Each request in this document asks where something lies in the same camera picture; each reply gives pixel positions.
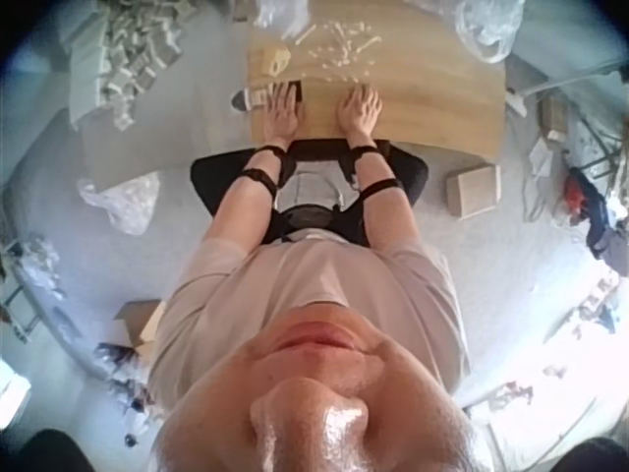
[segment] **lips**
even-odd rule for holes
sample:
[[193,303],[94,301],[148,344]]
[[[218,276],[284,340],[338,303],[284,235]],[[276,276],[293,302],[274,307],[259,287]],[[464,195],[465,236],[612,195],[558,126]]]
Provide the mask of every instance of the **lips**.
[[321,348],[358,350],[354,335],[342,327],[325,322],[295,324],[278,336],[271,352],[304,345]]

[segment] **small wooden block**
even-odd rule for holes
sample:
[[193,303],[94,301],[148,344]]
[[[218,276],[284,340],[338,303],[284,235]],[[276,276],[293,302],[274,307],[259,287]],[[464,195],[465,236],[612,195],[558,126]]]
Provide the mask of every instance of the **small wooden block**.
[[449,177],[446,193],[450,213],[460,218],[494,209],[501,197],[500,167],[483,165]]
[[286,70],[290,61],[291,51],[285,45],[267,47],[262,58],[262,72],[266,76],[277,77]]

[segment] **white bag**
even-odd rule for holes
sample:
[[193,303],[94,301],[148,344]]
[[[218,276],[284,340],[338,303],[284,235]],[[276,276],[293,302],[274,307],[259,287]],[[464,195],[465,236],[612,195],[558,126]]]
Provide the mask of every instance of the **white bag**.
[[142,236],[153,218],[159,195],[159,177],[151,172],[100,194],[89,179],[77,182],[79,194],[88,205],[107,210],[111,225],[132,236]]
[[439,15],[461,42],[490,64],[506,58],[522,25],[525,0],[405,0]]
[[256,0],[256,4],[254,25],[276,32],[282,39],[297,36],[311,20],[308,0]]
[[66,293],[60,288],[60,278],[57,273],[59,254],[52,243],[41,237],[30,234],[22,243],[20,267],[27,274],[33,284],[43,288],[59,300],[66,298]]

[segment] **black wrist strap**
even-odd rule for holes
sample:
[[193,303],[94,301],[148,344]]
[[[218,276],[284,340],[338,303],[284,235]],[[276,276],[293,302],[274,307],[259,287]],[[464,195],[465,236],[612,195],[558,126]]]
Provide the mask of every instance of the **black wrist strap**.
[[398,189],[402,188],[402,184],[397,179],[384,179],[379,182],[375,182],[374,184],[369,185],[366,189],[361,192],[360,200],[364,202],[366,199],[371,197],[372,195],[377,194],[378,192],[382,192],[383,190],[390,189],[393,187],[397,187]]
[[279,181],[277,182],[277,187],[282,188],[288,182],[288,179],[295,173],[295,169],[297,168],[297,162],[295,159],[292,159],[288,153],[279,146],[263,146],[256,149],[255,153],[261,152],[262,150],[270,150],[279,158],[282,163],[282,170],[279,173]]
[[358,147],[354,147],[354,148],[350,149],[350,157],[352,157],[352,160],[354,161],[354,163],[356,163],[356,161],[358,159],[363,157],[368,152],[375,152],[376,154],[382,155],[382,152],[380,152],[380,149],[378,149],[377,147],[374,147],[374,146],[358,146]]
[[240,177],[249,177],[250,179],[260,182],[268,193],[271,194],[271,199],[275,202],[275,196],[277,195],[277,185],[273,182],[266,172],[261,169],[245,169],[240,173]]
[[373,146],[358,146],[350,149],[349,154],[342,155],[339,158],[339,165],[341,166],[341,172],[343,172],[343,176],[345,180],[352,185],[354,181],[354,175],[356,175],[356,161],[363,157],[368,152],[376,152],[382,155],[380,149]]

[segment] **wooden table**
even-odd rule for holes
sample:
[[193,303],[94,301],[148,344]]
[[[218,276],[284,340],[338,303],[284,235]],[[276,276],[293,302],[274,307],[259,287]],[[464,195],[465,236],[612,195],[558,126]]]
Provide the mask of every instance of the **wooden table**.
[[[384,102],[375,138],[454,149],[496,161],[503,131],[502,65],[479,61],[439,18],[402,0],[311,0],[311,15],[316,30],[299,46],[287,43],[292,59],[277,79],[261,70],[264,48],[277,39],[263,30],[250,30],[250,88],[302,81],[307,119],[298,139],[341,137],[336,104],[356,78],[374,84]],[[323,69],[321,59],[310,51],[326,51],[335,45],[322,28],[328,20],[364,22],[382,41],[363,51],[358,63]],[[252,113],[251,126],[253,141],[258,143],[262,140],[260,110]]]

